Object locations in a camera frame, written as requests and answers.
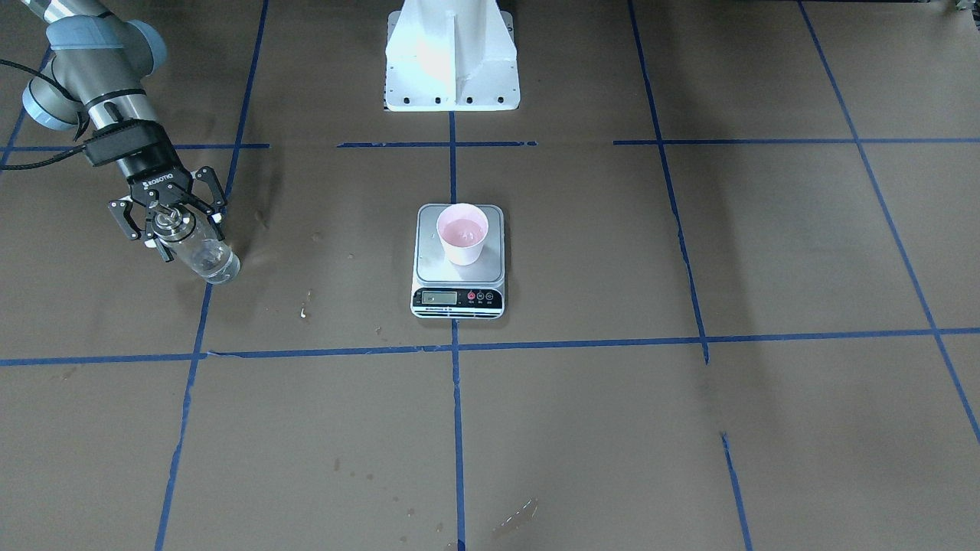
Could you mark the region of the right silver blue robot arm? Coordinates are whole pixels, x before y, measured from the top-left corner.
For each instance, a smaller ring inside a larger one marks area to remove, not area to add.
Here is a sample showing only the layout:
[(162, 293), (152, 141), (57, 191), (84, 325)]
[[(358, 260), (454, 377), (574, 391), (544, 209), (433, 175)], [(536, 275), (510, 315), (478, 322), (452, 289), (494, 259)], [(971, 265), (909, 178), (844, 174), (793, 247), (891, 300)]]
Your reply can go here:
[(129, 240), (186, 264), (234, 254), (224, 244), (227, 198), (211, 168), (189, 171), (162, 128), (142, 86), (167, 60), (161, 35), (143, 21), (125, 21), (98, 1), (28, 1), (45, 21), (51, 59), (31, 74), (22, 108), (40, 126), (88, 139), (69, 150), (91, 166), (118, 166), (129, 193), (109, 210)]

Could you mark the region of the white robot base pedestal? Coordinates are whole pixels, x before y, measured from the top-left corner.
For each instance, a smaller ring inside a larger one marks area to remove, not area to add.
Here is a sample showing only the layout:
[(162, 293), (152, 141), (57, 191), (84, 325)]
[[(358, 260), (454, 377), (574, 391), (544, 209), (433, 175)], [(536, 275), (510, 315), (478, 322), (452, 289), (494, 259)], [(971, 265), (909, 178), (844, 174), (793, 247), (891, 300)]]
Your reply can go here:
[(387, 17), (383, 105), (391, 112), (518, 109), (512, 13), (497, 1), (405, 1)]

